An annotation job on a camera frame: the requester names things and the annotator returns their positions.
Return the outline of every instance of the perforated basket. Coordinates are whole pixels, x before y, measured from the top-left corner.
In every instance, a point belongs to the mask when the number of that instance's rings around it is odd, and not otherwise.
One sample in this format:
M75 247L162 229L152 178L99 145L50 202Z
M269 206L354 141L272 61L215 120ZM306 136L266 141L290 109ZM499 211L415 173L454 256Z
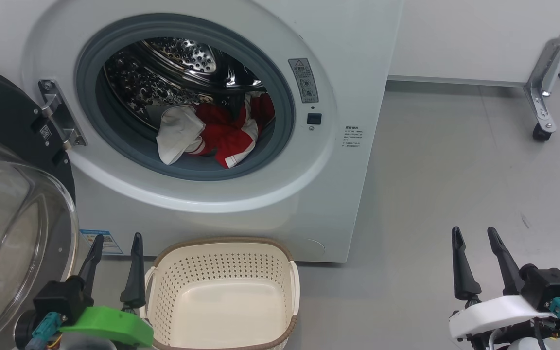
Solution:
M150 298L140 316L160 350L281 350L297 322L297 269L269 239L176 244L146 273Z

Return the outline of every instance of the barcode sticker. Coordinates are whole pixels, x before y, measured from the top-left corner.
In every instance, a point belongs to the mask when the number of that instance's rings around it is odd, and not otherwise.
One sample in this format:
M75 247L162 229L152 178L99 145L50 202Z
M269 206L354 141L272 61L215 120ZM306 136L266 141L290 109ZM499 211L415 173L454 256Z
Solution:
M40 129L40 134L42 135L42 139L45 141L51 137L51 130L49 130L48 124L45 124L45 126Z
M81 235L86 240L87 244L92 246L96 236L103 235L103 254L105 255L124 255L122 249L118 246L114 237L109 231L103 230L79 230Z

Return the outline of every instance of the warning label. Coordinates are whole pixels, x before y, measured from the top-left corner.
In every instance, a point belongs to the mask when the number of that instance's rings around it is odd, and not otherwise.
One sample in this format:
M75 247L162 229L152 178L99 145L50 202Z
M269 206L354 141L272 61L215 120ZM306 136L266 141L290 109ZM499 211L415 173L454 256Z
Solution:
M364 131L359 126L347 125L343 132L343 147L359 148L362 144Z
M103 235L103 254L107 255L124 255L122 249L118 246L114 237L109 231L103 230L79 230L81 235L85 238L87 244L92 246L96 236Z
M295 75L295 80L299 86L299 94L302 96L304 104L314 104L318 102L317 85L315 77L311 71L311 64L307 58L293 58L289 60L289 65Z

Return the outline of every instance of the door hinge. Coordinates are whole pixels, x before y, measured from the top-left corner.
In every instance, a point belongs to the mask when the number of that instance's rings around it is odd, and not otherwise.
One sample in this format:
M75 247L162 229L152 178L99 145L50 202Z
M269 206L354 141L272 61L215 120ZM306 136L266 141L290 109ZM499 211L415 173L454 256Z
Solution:
M75 123L68 106L64 103L62 93L55 80L41 79L38 89L45 104L41 107L42 115L49 118L64 142L64 149L73 146L85 146L86 142Z

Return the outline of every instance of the laundry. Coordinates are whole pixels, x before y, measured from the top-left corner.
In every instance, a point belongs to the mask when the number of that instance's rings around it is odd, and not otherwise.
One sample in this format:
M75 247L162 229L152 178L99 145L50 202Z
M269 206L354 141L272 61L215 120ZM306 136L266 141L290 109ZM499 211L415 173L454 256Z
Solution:
M203 156L215 151L222 167L233 168L255 148L258 135L274 116L271 98L262 91L245 93L236 119L226 108L213 104L174 106L161 117L159 157L173 164L183 153Z

